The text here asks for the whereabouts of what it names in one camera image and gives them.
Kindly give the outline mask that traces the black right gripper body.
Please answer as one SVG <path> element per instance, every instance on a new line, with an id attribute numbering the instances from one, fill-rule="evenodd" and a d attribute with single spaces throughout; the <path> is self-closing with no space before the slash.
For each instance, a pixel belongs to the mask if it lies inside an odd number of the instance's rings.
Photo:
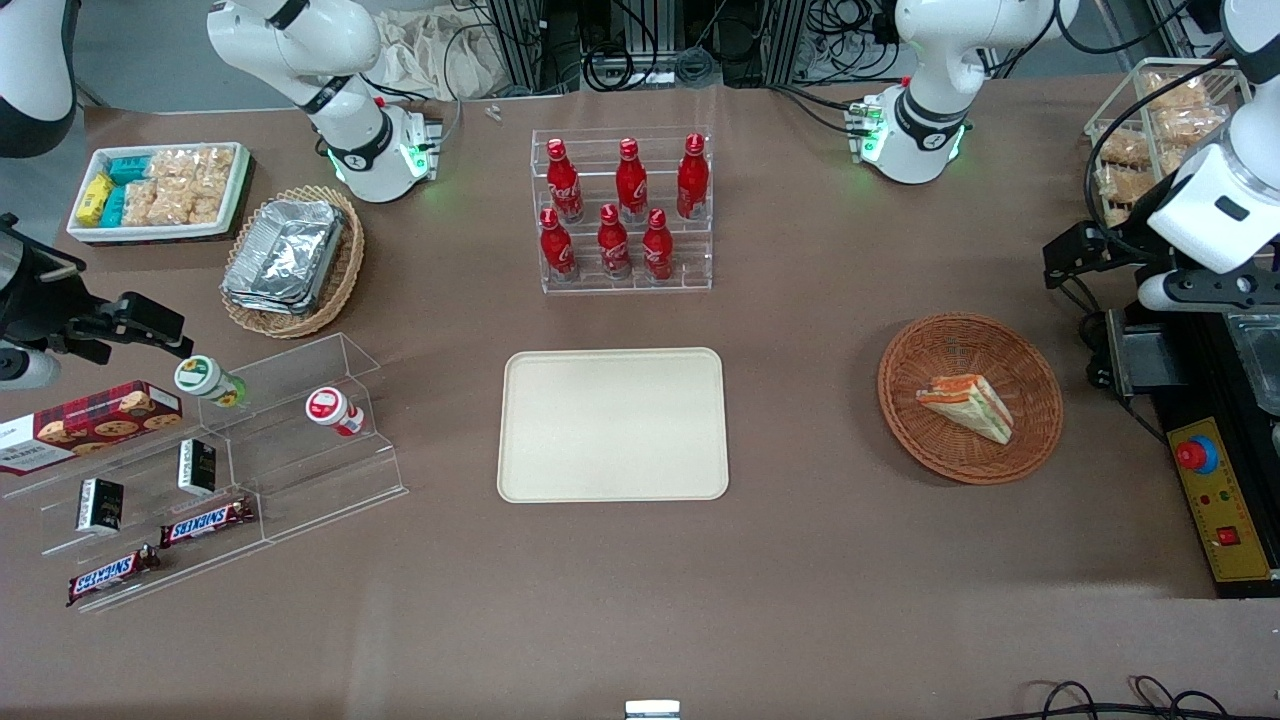
<path id="1" fill-rule="evenodd" d="M 4 214 L 3 338 L 27 347 L 47 347 L 69 323 L 88 311 L 83 260 L 32 240 Z"/>

